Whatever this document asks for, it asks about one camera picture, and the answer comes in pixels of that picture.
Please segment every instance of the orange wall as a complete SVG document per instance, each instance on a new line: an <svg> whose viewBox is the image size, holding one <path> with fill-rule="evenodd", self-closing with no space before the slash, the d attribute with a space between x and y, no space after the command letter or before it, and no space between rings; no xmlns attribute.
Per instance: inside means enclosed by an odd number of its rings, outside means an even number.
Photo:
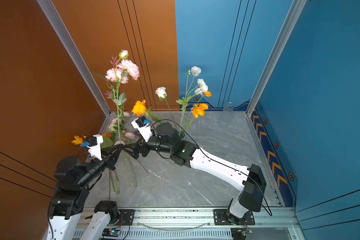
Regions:
<svg viewBox="0 0 360 240"><path fill-rule="evenodd" d="M0 1L0 151L53 178L62 158L80 153L73 136L98 133L104 118L38 3ZM55 187L3 154L0 164ZM0 177L54 193L2 166ZM42 194L0 179L0 239L43 236L51 198Z"/></svg>
<svg viewBox="0 0 360 240"><path fill-rule="evenodd" d="M165 85L168 103L178 110L178 68L175 0L53 0L91 73L105 75L111 56L128 50L139 66L140 78L122 84L125 110L145 99L152 110L167 110L155 90ZM105 80L95 76L101 90ZM111 110L116 105L106 99Z"/></svg>

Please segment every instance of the orange chevron stripe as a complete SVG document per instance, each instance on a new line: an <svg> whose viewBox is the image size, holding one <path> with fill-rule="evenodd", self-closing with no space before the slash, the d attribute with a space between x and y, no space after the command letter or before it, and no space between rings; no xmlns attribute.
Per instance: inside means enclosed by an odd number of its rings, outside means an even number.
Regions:
<svg viewBox="0 0 360 240"><path fill-rule="evenodd" d="M260 142L261 142L261 136L262 136L262 135L267 136L267 135L265 134L265 132L260 131Z"/></svg>
<svg viewBox="0 0 360 240"><path fill-rule="evenodd" d="M259 127L262 127L262 125L260 123L256 123L256 132L259 132Z"/></svg>
<svg viewBox="0 0 360 240"><path fill-rule="evenodd" d="M285 180L282 176L277 175L277 186L280 188L280 180L282 180L283 182L285 182L285 184L287 183L287 180Z"/></svg>
<svg viewBox="0 0 360 240"><path fill-rule="evenodd" d="M253 116L253 125L254 125L254 119L259 118L258 116Z"/></svg>
<svg viewBox="0 0 360 240"><path fill-rule="evenodd" d="M273 152L268 151L268 162L269 162L269 156L270 156L270 155L276 157Z"/></svg>
<svg viewBox="0 0 360 240"><path fill-rule="evenodd" d="M277 167L278 169L280 169L281 170L281 167L279 166L279 165L277 165L276 163L272 163L272 172L273 172L273 174L275 174L275 167Z"/></svg>

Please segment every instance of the blue wall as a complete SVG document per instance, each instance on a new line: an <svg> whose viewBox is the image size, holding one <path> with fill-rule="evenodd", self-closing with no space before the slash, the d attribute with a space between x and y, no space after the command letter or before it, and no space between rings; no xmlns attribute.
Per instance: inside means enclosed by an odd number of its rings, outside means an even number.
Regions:
<svg viewBox="0 0 360 240"><path fill-rule="evenodd" d="M292 0L176 0L180 98L192 66L212 93L239 107L252 97Z"/></svg>
<svg viewBox="0 0 360 240"><path fill-rule="evenodd" d="M360 237L360 0L307 1L259 104L298 178L307 239Z"/></svg>

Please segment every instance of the clear glass cylinder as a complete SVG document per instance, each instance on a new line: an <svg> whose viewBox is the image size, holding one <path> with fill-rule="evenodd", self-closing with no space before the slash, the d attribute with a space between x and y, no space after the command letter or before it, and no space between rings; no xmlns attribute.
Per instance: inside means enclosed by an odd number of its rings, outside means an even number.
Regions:
<svg viewBox="0 0 360 240"><path fill-rule="evenodd" d="M233 103L231 102L228 102L224 105L223 111L218 117L218 122L217 122L221 128L227 128L230 126L232 122L233 108L234 106Z"/></svg>

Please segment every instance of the marble floor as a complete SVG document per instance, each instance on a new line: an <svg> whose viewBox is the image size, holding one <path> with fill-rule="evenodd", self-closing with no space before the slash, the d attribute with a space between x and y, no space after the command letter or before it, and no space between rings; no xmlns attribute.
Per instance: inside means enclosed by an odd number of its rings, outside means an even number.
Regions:
<svg viewBox="0 0 360 240"><path fill-rule="evenodd" d="M217 118L221 112L207 112L199 117L187 131L200 147L209 153L239 165L256 164L265 170L259 152L255 146L250 126L244 112L234 112L233 120L228 128L218 126ZM170 113L156 113L165 119L171 119ZM175 120L180 121L181 113L175 113ZM134 131L132 125L125 127ZM85 207L95 207L101 200L116 201L119 207L164 207L164 206L227 206L239 191L225 181L201 170L179 166L170 159L150 152L147 157L139 157L139 161L149 171L145 172L140 164L132 159L137 187L132 170L126 161L131 187L128 184L125 166L120 157L116 163L116 171L120 179L120 194L117 195L109 181L109 171L103 172L102 178L91 190ZM267 181L265 197L270 206L280 206L278 196Z"/></svg>

